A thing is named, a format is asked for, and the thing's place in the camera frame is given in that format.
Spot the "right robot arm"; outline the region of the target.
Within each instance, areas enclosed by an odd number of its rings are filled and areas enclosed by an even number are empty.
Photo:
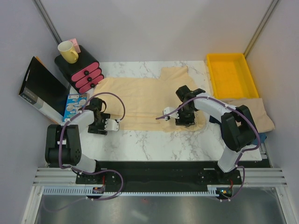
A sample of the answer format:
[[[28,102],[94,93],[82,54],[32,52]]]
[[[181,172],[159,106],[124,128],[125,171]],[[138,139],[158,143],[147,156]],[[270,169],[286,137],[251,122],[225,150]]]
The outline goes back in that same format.
[[[217,100],[202,89],[190,90],[186,85],[179,87],[176,95],[182,102],[175,119],[177,126],[195,124],[195,112],[201,110],[210,115],[220,125],[225,149],[218,161],[219,169],[214,171],[218,183],[226,183],[231,171],[237,167],[243,152],[258,149],[261,140],[249,108],[235,107]]]

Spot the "cream yellow t shirt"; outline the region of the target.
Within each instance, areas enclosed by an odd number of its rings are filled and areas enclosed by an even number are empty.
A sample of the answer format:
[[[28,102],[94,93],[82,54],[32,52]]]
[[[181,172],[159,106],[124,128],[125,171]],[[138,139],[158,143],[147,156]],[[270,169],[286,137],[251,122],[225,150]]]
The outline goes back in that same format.
[[[197,131],[206,124],[202,111],[195,113],[195,125],[190,127],[177,126],[173,119],[159,118],[164,108],[177,108],[181,104],[175,93],[179,87],[197,89],[187,72],[186,66],[164,67],[159,78],[107,77],[98,83],[94,94],[106,102],[106,112],[113,118],[123,118],[121,130]]]

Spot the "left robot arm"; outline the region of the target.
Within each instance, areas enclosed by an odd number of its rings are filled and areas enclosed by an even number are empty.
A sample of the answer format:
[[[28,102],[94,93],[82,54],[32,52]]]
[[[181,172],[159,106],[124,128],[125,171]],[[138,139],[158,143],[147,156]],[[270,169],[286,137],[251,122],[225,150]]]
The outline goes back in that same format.
[[[54,167],[73,168],[86,173],[91,183],[99,183],[103,173],[97,168],[97,161],[82,153],[80,133],[84,129],[91,134],[107,135],[105,124],[110,114],[102,112],[105,101],[93,98],[90,104],[79,113],[79,117],[64,127],[64,124],[50,125],[47,128],[45,160]]]

